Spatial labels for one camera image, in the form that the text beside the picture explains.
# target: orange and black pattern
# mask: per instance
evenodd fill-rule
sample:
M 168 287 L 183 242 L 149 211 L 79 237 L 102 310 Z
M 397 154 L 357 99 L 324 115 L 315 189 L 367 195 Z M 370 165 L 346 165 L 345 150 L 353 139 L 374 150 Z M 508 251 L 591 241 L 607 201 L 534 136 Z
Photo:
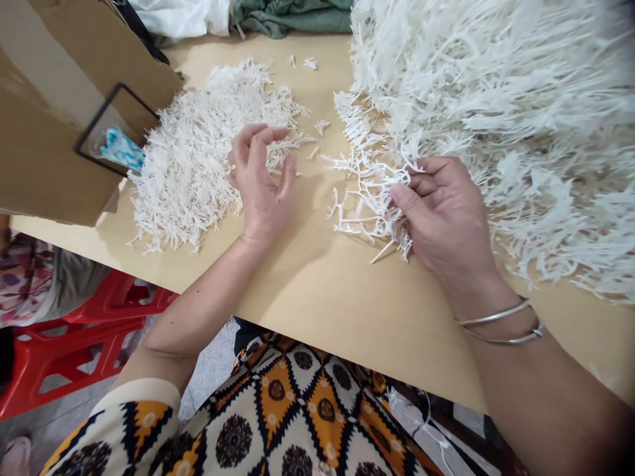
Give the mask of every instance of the orange and black pattern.
M 43 474 L 440 475 L 387 390 L 381 374 L 269 333 L 182 433 L 167 405 L 123 403 L 89 418 Z

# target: green fabric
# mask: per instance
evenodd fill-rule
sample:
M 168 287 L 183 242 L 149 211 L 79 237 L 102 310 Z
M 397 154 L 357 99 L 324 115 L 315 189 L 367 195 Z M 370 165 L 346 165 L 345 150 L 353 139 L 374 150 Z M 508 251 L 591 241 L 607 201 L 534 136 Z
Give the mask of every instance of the green fabric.
M 293 31 L 351 32 L 354 0 L 235 0 L 232 24 L 284 38 Z

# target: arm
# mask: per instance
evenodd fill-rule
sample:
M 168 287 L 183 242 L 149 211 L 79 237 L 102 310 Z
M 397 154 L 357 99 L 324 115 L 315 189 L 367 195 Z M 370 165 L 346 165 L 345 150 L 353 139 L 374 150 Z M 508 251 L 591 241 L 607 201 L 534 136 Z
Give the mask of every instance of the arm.
M 272 181 L 265 168 L 267 144 L 285 135 L 284 128 L 260 124 L 246 127 L 236 138 L 228 159 L 236 165 L 230 181 L 241 192 L 244 231 L 161 316 L 113 389 L 157 377 L 185 391 L 198 355 L 230 318 L 253 271 L 291 215 L 295 156 L 285 160 L 280 184 Z
M 395 186 L 393 201 L 409 218 L 414 253 L 437 277 L 454 318 L 515 307 L 520 298 L 496 269 L 483 199 L 465 166 L 448 157 L 419 165 L 427 173 L 413 175 L 410 187 Z M 527 335 L 535 324 L 528 307 L 470 330 L 510 339 Z M 619 456 L 632 411 L 549 332 L 521 346 L 466 339 L 492 419 L 531 474 L 594 475 Z

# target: forearm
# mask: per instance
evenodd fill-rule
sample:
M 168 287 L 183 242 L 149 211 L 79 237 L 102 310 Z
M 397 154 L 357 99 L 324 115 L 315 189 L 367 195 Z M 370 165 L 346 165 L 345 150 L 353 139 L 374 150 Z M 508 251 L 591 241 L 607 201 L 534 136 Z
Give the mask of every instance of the forearm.
M 198 355 L 232 315 L 266 249 L 237 239 L 173 302 L 139 345 L 115 387 L 143 377 L 185 390 Z
M 510 309 L 520 298 L 500 277 L 446 296 L 458 320 Z M 536 324 L 531 308 L 470 330 L 509 339 Z M 466 335 L 484 387 L 487 407 L 506 441 L 533 475 L 597 474 L 620 450 L 630 409 L 580 366 L 546 332 L 521 346 Z

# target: black metal frame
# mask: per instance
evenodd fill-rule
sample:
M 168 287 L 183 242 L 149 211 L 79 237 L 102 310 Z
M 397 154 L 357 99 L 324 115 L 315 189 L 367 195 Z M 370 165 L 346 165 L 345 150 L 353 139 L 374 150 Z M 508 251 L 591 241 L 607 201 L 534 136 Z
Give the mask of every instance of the black metal frame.
M 104 167 L 105 169 L 108 169 L 111 172 L 116 173 L 117 175 L 121 175 L 122 177 L 125 177 L 126 174 L 118 171 L 113 166 L 109 165 L 106 161 L 100 161 L 98 159 L 95 159 L 94 157 L 84 153 L 81 150 L 81 148 L 84 146 L 84 143 L 86 142 L 86 139 L 91 135 L 91 132 L 93 131 L 93 129 L 95 129 L 95 126 L 101 119 L 101 116 L 104 115 L 104 112 L 106 112 L 106 109 L 108 108 L 108 106 L 110 106 L 110 104 L 113 102 L 114 98 L 117 96 L 117 94 L 119 93 L 121 89 L 124 89 L 125 91 L 127 91 L 128 94 L 132 96 L 133 99 L 135 99 L 139 104 L 141 104 L 150 114 L 152 114 L 155 119 L 159 120 L 159 115 L 156 112 L 154 112 L 146 103 L 144 103 L 143 100 L 132 91 L 132 89 L 130 89 L 124 83 L 117 83 L 114 86 L 114 88 L 112 88 L 112 91 L 108 94 L 108 96 L 106 96 L 106 99 L 104 100 L 103 104 L 101 105 L 97 113 L 94 115 L 93 119 L 90 121 L 86 129 L 84 129 L 84 132 L 82 132 L 81 136 L 79 136 L 79 139 L 75 143 L 75 147 L 73 147 L 73 152 L 78 154 L 80 157 L 83 157 L 84 159 L 97 164 L 100 167 Z

